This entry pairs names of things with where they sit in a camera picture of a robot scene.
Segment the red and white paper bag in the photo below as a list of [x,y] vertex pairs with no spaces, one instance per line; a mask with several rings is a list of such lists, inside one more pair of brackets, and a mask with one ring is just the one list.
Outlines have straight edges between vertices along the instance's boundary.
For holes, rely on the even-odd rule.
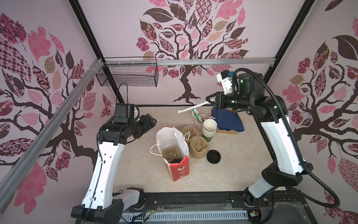
[[156,133],[156,144],[150,153],[161,157],[172,181],[189,175],[189,132],[183,134],[174,127],[164,127]]

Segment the single pulp cup carrier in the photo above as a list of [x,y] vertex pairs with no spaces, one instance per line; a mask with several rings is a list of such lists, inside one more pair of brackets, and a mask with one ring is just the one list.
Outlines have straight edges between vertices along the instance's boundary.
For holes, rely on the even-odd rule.
[[169,164],[173,159],[176,158],[183,159],[180,149],[175,146],[165,148],[163,150],[163,157],[165,160],[167,160]]

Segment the black plastic cup lid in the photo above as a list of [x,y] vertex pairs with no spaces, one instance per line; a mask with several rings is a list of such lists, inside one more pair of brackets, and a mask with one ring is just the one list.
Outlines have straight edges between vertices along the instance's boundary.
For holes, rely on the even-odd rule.
[[182,161],[182,159],[176,158],[176,159],[173,159],[170,163],[177,164],[177,163],[181,163],[181,161]]

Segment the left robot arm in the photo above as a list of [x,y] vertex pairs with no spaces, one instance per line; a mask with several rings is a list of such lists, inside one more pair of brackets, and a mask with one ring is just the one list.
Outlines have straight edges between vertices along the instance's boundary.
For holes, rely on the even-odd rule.
[[117,224],[123,211],[144,206],[142,188],[128,188],[114,195],[114,179],[119,159],[129,144],[128,138],[137,140],[156,124],[157,120],[151,115],[140,115],[136,105],[115,105],[115,114],[98,131],[98,156],[93,176],[82,203],[72,208],[72,218],[83,223]]

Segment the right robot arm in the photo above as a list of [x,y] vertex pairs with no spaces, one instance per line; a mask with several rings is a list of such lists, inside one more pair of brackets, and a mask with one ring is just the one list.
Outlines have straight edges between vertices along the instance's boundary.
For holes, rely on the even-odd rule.
[[235,71],[224,70],[216,77],[222,84],[223,91],[207,96],[207,102],[215,109],[245,111],[253,116],[263,128],[262,135],[276,157],[262,171],[261,176],[245,189],[245,204],[254,207],[259,198],[278,187],[296,190],[296,186],[303,180],[303,175],[309,175],[333,197],[333,201],[324,203],[304,193],[301,195],[326,208],[339,207],[338,196],[313,174],[312,164],[302,157],[289,124],[285,102],[273,93],[263,80],[262,74],[239,68]]

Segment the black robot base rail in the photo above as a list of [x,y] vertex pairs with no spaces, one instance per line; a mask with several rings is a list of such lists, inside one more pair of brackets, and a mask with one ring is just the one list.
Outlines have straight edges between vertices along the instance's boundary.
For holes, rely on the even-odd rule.
[[126,212],[159,211],[163,209],[188,208],[194,205],[219,206],[228,205],[230,208],[247,211],[257,210],[258,213],[264,208],[273,210],[275,205],[274,195],[267,194],[259,199],[249,199],[249,194],[244,191],[225,192],[157,192],[140,193],[139,202],[124,209]]

